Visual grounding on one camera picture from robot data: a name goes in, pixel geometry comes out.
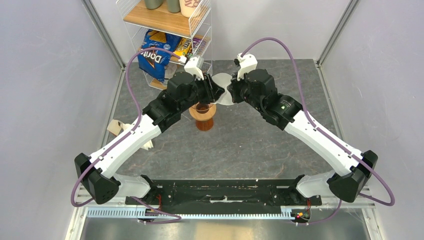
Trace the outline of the amber glass carafe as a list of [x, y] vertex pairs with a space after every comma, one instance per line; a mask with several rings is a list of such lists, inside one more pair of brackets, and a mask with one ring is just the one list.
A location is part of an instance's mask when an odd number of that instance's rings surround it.
[[214, 120], [212, 118], [208, 119], [208, 120], [196, 120], [195, 121], [195, 126], [197, 127], [198, 130], [200, 131], [209, 131], [210, 129], [213, 128], [214, 126]]

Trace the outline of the wooden ring dripper stand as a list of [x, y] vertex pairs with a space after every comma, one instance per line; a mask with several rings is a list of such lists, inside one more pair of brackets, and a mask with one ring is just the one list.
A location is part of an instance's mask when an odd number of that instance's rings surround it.
[[190, 115], [200, 122], [205, 122], [214, 117], [217, 111], [217, 106], [215, 104], [209, 103], [196, 103], [188, 109]]

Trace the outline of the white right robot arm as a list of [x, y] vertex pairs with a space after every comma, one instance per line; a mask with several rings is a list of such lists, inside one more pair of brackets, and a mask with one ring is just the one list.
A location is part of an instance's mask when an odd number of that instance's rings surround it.
[[278, 92], [274, 77], [265, 69], [256, 69], [242, 78], [233, 73], [227, 87], [234, 103], [246, 102], [257, 110], [269, 124], [298, 138], [332, 168], [316, 175], [300, 175], [288, 191], [289, 200], [300, 205], [316, 195], [330, 194], [344, 202], [353, 203], [371, 172], [354, 156], [374, 168], [378, 156], [371, 150], [361, 152], [343, 141], [341, 149], [333, 141], [338, 137], [313, 117], [307, 117], [303, 106], [293, 97]]

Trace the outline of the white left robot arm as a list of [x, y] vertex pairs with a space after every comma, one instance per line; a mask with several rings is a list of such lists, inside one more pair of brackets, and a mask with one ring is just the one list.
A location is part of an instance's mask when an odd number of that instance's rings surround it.
[[201, 77], [189, 72], [177, 72], [146, 107], [139, 109], [133, 123], [101, 149], [74, 159], [78, 180], [73, 192], [82, 185], [92, 201], [105, 204], [117, 196], [135, 196], [144, 204], [152, 204], [157, 191], [141, 176], [130, 177], [117, 174], [117, 170], [136, 151], [150, 140], [162, 134], [181, 119], [183, 112], [197, 103], [225, 105], [232, 102], [228, 86], [231, 75], [218, 73]]

